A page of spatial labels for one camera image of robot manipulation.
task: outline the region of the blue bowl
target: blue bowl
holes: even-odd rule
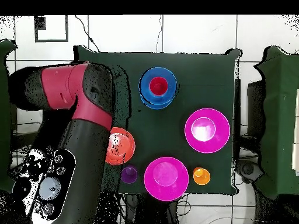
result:
[[[154,78],[163,78],[167,81],[167,90],[162,95],[156,95],[150,89],[150,83]],[[139,83],[141,100],[151,109],[163,109],[168,106],[175,97],[176,89],[177,83],[174,74],[162,67],[149,69],[143,74]]]

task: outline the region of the pink bowl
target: pink bowl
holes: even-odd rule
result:
[[[186,167],[172,157],[154,160],[144,173],[144,185],[148,193],[161,201],[176,200],[186,191],[188,183]]]
[[[224,147],[230,138],[227,118],[212,108],[195,111],[185,125],[188,144],[198,152],[214,153]]]

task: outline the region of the white tile floor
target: white tile floor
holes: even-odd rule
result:
[[[83,21],[100,51],[151,51],[165,53],[222,54],[230,48],[243,51],[239,66],[241,79],[241,123],[247,125],[246,89],[250,82],[261,79],[253,67],[263,57],[267,46],[277,45],[288,53],[299,50],[298,21],[295,16],[277,15],[124,15],[78,16]],[[46,16],[47,30],[39,30],[40,39],[63,39],[63,16]],[[32,16],[0,19],[0,39],[15,40],[18,49],[7,57],[9,73],[26,66],[61,64],[73,60],[74,45],[83,45],[96,51],[88,40],[82,23],[75,16],[68,16],[67,43],[35,43]],[[18,122],[40,122],[41,112],[18,110]],[[29,132],[38,125],[19,126],[18,131]],[[180,224],[251,224],[255,215],[255,196],[251,185],[240,184],[239,194],[190,195],[191,210],[180,216]],[[178,207],[183,214],[184,206]]]

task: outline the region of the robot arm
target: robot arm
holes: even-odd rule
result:
[[[45,145],[33,145],[13,195],[23,201],[33,224],[93,224],[112,127],[110,71],[98,64],[72,64],[15,73],[9,94],[17,107],[68,109],[72,116],[54,154]]]

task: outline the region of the dark green mat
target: dark green mat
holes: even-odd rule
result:
[[[7,175],[11,164],[11,105],[8,95],[6,56],[16,46],[10,40],[0,40],[0,190],[11,191],[13,180]]]
[[[237,190],[231,186],[232,135],[220,151],[202,154],[189,146],[184,127],[191,113],[200,108],[211,107],[227,117],[232,133],[234,66],[241,54],[240,50],[213,55],[96,53],[81,46],[77,49],[79,60],[106,65],[113,73],[115,68],[123,68],[130,84],[131,117],[128,119],[127,129],[135,139],[136,149],[128,164],[137,166],[138,179],[134,184],[119,183],[121,166],[105,164],[103,190],[117,191],[119,183],[120,193],[145,192],[143,177],[148,164],[158,157],[172,156],[183,162],[188,169],[190,180],[187,193],[236,193]],[[176,76],[179,85],[173,102],[162,110],[146,107],[138,91],[140,77],[152,67],[169,69]],[[122,100],[127,106],[128,100]],[[123,117],[120,112],[115,115],[116,121]],[[192,172],[197,166],[202,166],[211,173],[208,185],[199,186],[193,181]]]
[[[271,199],[280,194],[299,194],[299,177],[291,168],[299,55],[269,47],[264,51],[263,61],[255,67],[266,82],[263,102],[266,130],[260,145],[265,174],[255,185]]]

